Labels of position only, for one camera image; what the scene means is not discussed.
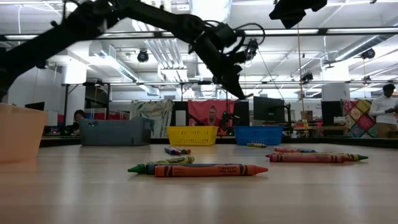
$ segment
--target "table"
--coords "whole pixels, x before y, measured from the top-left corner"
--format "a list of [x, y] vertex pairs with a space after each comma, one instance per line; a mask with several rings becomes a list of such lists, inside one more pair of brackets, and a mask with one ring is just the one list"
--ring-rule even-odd
[[63, 146], [36, 160], [0, 164], [1, 223], [398, 223], [398, 151], [285, 144], [360, 153], [345, 164], [272, 163], [265, 149], [190, 147], [196, 163], [266, 166], [252, 177], [155, 178], [127, 169], [171, 157], [165, 145]]

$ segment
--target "blue crayon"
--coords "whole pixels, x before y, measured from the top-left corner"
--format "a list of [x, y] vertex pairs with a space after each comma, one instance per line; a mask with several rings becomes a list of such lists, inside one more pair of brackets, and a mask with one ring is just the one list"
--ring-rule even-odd
[[179, 150], [175, 150], [173, 148], [165, 147], [164, 151], [170, 155], [181, 155], [181, 152]]
[[300, 152], [302, 152], [302, 153], [314, 153], [314, 152], [317, 152], [317, 151], [315, 151], [313, 149], [300, 149]]
[[[146, 174], [155, 175], [155, 167], [157, 166], [173, 166], [174, 164], [146, 164]], [[176, 164], [178, 166], [216, 166], [216, 165], [241, 165], [241, 164]]]

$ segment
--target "yellow basket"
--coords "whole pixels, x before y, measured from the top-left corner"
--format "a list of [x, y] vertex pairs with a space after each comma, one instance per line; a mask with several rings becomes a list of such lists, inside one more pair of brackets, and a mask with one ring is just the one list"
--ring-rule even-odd
[[170, 144], [173, 146], [210, 146], [216, 143], [216, 126], [167, 127]]

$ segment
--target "gray storage bin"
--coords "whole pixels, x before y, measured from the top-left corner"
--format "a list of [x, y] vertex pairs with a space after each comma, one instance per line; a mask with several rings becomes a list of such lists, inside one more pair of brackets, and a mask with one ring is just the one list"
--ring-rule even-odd
[[153, 120], [129, 121], [81, 119], [80, 141], [84, 146], [143, 146], [150, 144]]

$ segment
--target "orange bin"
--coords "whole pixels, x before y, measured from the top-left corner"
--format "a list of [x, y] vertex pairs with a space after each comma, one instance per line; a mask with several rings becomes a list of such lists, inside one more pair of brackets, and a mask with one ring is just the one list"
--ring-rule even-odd
[[0, 162], [35, 158], [47, 113], [0, 103]]

